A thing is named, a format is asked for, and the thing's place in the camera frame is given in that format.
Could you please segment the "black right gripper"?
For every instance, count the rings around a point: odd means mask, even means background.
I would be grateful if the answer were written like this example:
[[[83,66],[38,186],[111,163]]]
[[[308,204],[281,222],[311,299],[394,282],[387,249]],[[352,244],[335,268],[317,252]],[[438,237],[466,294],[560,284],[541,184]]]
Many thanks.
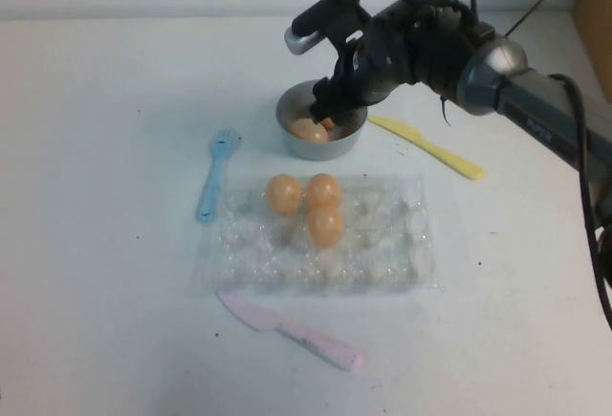
[[[360,38],[342,47],[332,78],[314,84],[312,120],[320,123],[333,117],[336,126],[349,127],[359,107],[378,104],[397,87],[415,84],[412,52],[404,29],[369,24]]]

